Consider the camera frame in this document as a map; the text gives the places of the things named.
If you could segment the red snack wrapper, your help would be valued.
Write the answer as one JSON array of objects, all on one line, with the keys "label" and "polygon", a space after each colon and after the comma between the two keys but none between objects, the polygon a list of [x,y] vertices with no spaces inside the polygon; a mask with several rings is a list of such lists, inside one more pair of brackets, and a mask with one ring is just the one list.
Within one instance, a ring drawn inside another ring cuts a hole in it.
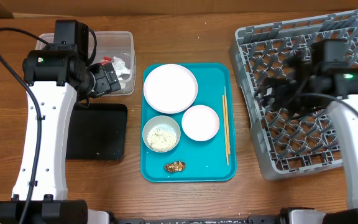
[{"label": "red snack wrapper", "polygon": [[102,65],[106,65],[112,62],[112,58],[109,57],[103,57],[103,59],[100,61]]}]

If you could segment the white napkin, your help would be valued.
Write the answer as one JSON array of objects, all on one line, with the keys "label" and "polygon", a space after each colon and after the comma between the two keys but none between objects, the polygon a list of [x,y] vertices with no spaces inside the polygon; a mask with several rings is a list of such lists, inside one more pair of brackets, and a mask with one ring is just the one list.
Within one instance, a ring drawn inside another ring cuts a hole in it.
[{"label": "white napkin", "polygon": [[113,57],[112,65],[118,78],[121,78],[123,80],[130,79],[131,70],[126,67],[126,64],[123,59],[119,57]]}]

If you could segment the pink bowl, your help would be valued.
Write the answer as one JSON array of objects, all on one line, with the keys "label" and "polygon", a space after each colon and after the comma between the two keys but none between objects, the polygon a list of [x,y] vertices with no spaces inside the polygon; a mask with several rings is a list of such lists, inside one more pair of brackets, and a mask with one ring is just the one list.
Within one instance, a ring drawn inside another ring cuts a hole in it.
[{"label": "pink bowl", "polygon": [[219,116],[209,106],[196,105],[184,113],[181,126],[184,133],[194,141],[209,141],[219,131]]}]

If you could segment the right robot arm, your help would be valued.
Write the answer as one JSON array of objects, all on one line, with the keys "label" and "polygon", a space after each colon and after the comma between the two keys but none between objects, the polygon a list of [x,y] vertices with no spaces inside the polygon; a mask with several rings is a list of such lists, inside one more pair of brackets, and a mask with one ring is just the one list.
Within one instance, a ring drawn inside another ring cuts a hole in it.
[{"label": "right robot arm", "polygon": [[312,208],[283,208],[277,223],[358,223],[358,68],[345,61],[346,41],[311,44],[311,60],[302,53],[287,58],[291,80],[265,78],[254,98],[272,111],[285,108],[301,117],[326,110],[336,131],[346,176],[347,210],[324,213]]}]

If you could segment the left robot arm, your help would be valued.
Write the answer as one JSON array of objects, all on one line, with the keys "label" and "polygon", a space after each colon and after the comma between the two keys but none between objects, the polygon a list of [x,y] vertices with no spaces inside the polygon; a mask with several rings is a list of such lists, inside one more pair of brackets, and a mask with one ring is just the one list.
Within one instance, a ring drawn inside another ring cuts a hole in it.
[{"label": "left robot arm", "polygon": [[68,200],[65,177],[74,105],[120,89],[113,67],[95,63],[95,32],[76,20],[57,20],[53,42],[32,50],[17,81],[27,93],[28,115],[21,169],[0,223],[115,223],[111,212]]}]

